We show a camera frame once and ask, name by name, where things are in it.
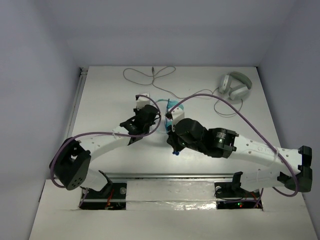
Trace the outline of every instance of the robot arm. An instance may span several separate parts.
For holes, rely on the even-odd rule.
[[[157,108],[150,105],[149,99],[139,97],[133,111],[135,116],[120,123],[112,130],[113,134],[95,135],[82,140],[74,139],[63,148],[54,163],[53,172],[67,190],[82,187],[95,191],[101,196],[107,196],[110,193],[111,180],[102,171],[89,169],[89,164],[113,149],[141,140],[145,134],[149,133],[150,126],[155,124],[156,116],[159,114]]]
[[[265,166],[256,172],[236,172],[227,185],[233,191],[252,192],[260,188],[283,187],[295,190],[295,183],[288,168],[277,154],[266,144],[253,141],[224,128],[206,129],[198,121],[184,118],[183,110],[175,109],[167,117],[172,119],[167,143],[173,153],[189,148],[212,158],[244,160]],[[310,192],[312,186],[312,150],[302,146],[299,149],[276,147],[290,164],[297,180],[299,192]]]

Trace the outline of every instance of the headphone ear cup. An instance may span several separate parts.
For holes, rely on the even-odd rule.
[[[229,92],[229,97],[231,100],[239,100],[242,99],[245,95],[249,93],[249,89],[245,84],[240,84],[236,87],[234,87],[230,92]]]
[[[232,82],[232,77],[230,75],[225,75],[224,78],[220,82],[219,93],[227,93],[230,89],[230,85]]]

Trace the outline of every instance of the white table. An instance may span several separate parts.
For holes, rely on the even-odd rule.
[[[151,67],[134,67],[151,72]],[[109,131],[134,115],[135,95],[150,92],[154,99],[172,98],[152,86],[139,86],[123,79],[125,67],[90,67],[77,110],[72,135],[91,131]],[[279,140],[269,112],[256,68],[254,67],[177,67],[175,73],[156,80],[156,85],[178,96],[201,89],[214,90],[221,77],[232,71],[246,74],[252,81],[250,95],[241,112],[272,144]],[[150,81],[132,72],[127,77]],[[207,128],[223,127],[248,138],[259,137],[238,116],[222,118],[214,110],[215,100],[194,98],[185,102],[185,117]],[[222,103],[221,112],[229,109]],[[238,171],[255,171],[259,165],[245,161],[213,159],[191,150],[172,155],[166,135],[155,133],[128,147],[118,148],[96,159],[91,168],[107,173],[211,175],[222,176]],[[32,229],[32,240],[40,239],[317,239],[301,194],[293,198],[266,189],[257,209],[213,211],[84,211],[76,210],[80,190],[58,189],[47,181]]]

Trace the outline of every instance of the gray wall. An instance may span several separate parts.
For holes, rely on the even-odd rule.
[[[258,66],[295,0],[46,0],[80,66]]]
[[[0,239],[28,239],[79,69],[46,6],[0,7]]]
[[[283,147],[313,150],[313,187],[304,195],[320,236],[320,1],[299,0],[258,71]]]

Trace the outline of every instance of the headphones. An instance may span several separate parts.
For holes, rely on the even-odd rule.
[[[231,88],[231,82],[233,79],[238,80],[242,84]],[[250,92],[252,88],[251,80],[241,72],[233,71],[224,76],[224,78],[220,82],[219,93],[225,94],[229,90],[229,97],[231,100],[239,100],[242,99],[245,95]]]

